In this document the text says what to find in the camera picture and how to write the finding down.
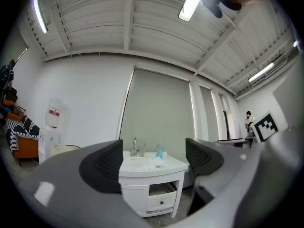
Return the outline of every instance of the drawer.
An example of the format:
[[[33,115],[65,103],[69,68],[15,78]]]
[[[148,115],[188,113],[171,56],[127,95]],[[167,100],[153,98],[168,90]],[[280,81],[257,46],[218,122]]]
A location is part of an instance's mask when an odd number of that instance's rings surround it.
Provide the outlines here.
[[[170,185],[150,188],[147,212],[172,208],[175,204],[176,190]]]

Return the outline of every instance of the roller blind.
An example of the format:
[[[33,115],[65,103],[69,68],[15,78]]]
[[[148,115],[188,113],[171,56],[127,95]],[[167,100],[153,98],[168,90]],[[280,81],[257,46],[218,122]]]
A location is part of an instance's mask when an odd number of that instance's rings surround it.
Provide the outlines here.
[[[18,58],[27,48],[27,44],[20,34],[19,28],[14,26],[0,53],[0,67],[8,65],[12,59],[17,62]]]
[[[203,87],[200,87],[200,90],[206,110],[209,141],[215,142],[219,140],[219,128],[211,91]]]
[[[130,151],[133,138],[146,152],[159,143],[168,154],[187,162],[185,138],[194,137],[189,83],[157,73],[136,69],[131,82],[120,138]]]

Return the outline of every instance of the cable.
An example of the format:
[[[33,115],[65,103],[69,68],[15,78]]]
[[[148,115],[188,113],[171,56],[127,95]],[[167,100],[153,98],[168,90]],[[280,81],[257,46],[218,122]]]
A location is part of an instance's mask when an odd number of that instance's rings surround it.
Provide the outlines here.
[[[17,172],[17,173],[13,173],[12,175],[18,175],[18,174],[23,173],[23,172],[25,172],[25,171],[28,171],[28,170],[30,170],[30,169],[36,168],[37,166],[28,168],[28,169],[26,169],[26,170],[23,170],[23,171],[20,171],[20,172]]]

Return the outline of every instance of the concrete floor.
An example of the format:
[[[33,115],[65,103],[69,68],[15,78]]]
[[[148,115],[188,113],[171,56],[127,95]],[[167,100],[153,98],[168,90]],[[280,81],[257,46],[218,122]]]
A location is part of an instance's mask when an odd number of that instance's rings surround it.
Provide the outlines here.
[[[4,164],[8,172],[11,174],[13,180],[15,180],[16,184],[20,182],[23,178],[27,177],[27,175],[37,167],[38,160],[21,160],[21,166],[19,166],[19,160],[13,156],[13,153],[10,151],[8,143],[5,138],[5,132],[3,129],[0,129],[0,155],[4,160]],[[152,227],[160,228],[165,227],[171,224],[174,224],[184,218],[186,218],[187,209],[190,205],[192,189],[184,191],[181,193],[180,204],[174,218],[171,218],[171,214],[164,214],[152,217],[143,218],[148,221]]]

